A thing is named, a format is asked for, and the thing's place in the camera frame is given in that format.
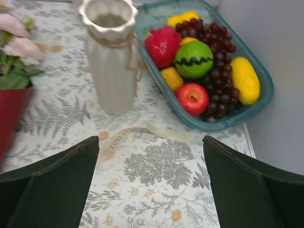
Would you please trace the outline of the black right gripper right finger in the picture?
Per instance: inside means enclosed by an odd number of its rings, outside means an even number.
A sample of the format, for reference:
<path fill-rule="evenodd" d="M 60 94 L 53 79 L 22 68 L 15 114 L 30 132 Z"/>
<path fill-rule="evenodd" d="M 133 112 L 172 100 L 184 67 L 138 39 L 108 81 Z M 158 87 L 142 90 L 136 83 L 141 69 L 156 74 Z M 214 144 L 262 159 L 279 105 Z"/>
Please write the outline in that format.
<path fill-rule="evenodd" d="M 222 228 L 302 228 L 304 177 L 203 139 L 210 185 Z"/>

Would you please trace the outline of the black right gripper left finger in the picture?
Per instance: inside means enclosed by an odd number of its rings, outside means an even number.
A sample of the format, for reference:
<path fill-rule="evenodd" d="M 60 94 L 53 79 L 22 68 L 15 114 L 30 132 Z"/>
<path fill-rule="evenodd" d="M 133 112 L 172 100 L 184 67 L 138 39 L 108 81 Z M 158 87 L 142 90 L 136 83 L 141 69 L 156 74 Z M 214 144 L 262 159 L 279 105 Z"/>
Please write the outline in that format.
<path fill-rule="evenodd" d="M 2 228 L 79 227 L 99 139 L 91 136 L 38 162 L 0 176 Z"/>

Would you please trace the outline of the cream ribbon gold lettering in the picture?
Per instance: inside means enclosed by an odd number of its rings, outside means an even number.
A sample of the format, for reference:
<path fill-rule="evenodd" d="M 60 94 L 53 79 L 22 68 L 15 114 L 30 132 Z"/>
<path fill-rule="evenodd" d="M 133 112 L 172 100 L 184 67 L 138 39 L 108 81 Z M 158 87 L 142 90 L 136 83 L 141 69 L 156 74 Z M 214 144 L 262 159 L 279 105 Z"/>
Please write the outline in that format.
<path fill-rule="evenodd" d="M 157 138 L 176 141 L 179 143 L 193 143 L 199 137 L 198 133 L 177 131 L 151 123 L 125 128 L 108 138 L 100 148 L 96 165 L 99 166 L 104 161 L 111 158 L 112 154 L 120 145 L 131 137 L 133 140 L 142 139 L 147 142 L 155 141 Z"/>

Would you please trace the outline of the red paper bouquet wrap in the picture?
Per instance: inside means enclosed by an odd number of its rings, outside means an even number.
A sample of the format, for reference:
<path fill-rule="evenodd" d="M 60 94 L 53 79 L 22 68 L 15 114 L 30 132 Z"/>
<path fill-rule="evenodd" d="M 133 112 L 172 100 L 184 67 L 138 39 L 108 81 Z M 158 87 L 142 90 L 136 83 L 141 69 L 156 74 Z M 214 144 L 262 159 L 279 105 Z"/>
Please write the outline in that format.
<path fill-rule="evenodd" d="M 30 98 L 33 86 L 24 89 L 0 91 L 0 160 L 9 149 L 23 111 Z"/>

